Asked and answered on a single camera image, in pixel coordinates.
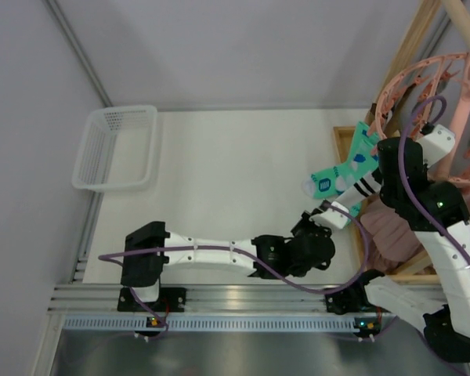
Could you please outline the white black-striped sock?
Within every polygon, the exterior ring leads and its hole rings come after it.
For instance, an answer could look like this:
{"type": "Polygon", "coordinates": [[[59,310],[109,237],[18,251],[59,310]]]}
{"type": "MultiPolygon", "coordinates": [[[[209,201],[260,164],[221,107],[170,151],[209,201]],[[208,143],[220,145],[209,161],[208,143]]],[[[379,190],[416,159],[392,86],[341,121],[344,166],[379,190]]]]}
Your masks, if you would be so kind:
{"type": "Polygon", "coordinates": [[[332,202],[324,200],[320,205],[320,209],[325,211],[331,203],[340,204],[342,207],[348,208],[350,215],[356,217],[360,213],[363,201],[380,192],[381,183],[381,171],[376,168],[356,180],[350,188],[332,202]]]}

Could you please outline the green blue patterned sock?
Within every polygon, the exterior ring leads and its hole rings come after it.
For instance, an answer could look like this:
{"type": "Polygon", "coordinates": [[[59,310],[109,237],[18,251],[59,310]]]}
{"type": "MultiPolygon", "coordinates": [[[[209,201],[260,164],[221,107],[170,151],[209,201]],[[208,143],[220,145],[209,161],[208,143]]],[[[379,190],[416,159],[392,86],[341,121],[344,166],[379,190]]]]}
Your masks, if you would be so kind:
{"type": "Polygon", "coordinates": [[[378,167],[373,149],[380,140],[378,134],[367,134],[369,126],[359,121],[353,133],[349,153],[344,162],[315,172],[302,182],[305,194],[314,199],[339,195],[353,186],[366,173],[378,167]]]}

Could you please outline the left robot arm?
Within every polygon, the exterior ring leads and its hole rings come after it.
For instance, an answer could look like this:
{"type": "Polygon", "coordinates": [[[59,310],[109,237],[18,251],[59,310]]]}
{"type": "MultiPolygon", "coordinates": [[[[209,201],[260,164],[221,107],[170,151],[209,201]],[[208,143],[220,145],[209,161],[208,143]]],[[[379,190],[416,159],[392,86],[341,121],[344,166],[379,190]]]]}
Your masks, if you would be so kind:
{"type": "Polygon", "coordinates": [[[166,270],[226,270],[244,277],[277,280],[326,270],[335,256],[331,230],[302,217],[289,237],[263,234],[249,240],[205,240],[181,236],[154,221],[125,238],[121,285],[147,304],[159,298],[166,270]]]}

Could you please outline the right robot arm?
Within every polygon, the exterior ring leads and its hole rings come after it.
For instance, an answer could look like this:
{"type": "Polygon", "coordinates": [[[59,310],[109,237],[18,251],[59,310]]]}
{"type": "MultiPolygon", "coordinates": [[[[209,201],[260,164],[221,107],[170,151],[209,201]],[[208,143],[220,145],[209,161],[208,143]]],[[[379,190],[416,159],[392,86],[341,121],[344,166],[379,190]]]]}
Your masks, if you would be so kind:
{"type": "Polygon", "coordinates": [[[405,219],[439,276],[446,303],[407,290],[368,270],[361,278],[368,304],[406,321],[448,363],[470,363],[470,215],[460,190],[431,181],[419,143],[400,137],[378,143],[381,201],[405,219]]]}

